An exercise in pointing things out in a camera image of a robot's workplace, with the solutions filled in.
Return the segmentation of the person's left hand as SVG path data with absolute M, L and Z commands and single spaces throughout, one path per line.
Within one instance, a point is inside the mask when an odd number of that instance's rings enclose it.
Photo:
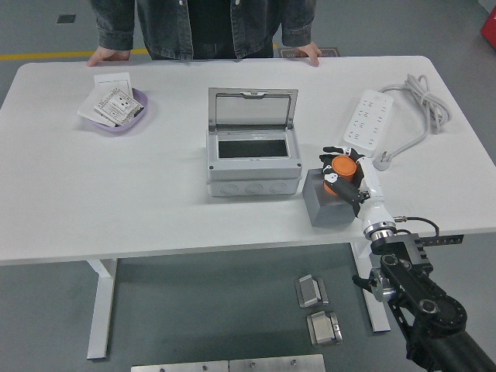
M 319 66 L 319 58 L 322 56 L 322 51 L 314 42 L 310 42 L 304 46 L 294 47 L 293 51 L 296 57 L 307 57 L 313 67 Z

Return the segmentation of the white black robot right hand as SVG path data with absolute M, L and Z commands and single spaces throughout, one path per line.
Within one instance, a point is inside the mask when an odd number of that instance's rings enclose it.
M 326 146 L 323 151 L 319 156 L 323 184 L 352 206 L 365 238 L 375 241 L 393 236 L 396 223 L 385 208 L 384 193 L 372 160 L 351 147 Z

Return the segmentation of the person's right hand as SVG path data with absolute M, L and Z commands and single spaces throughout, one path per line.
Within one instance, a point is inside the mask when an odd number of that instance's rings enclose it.
M 130 54 L 130 50 L 111 50 L 100 46 L 90 56 L 87 66 L 95 67 L 97 64 L 106 61 L 126 61 L 129 59 Z

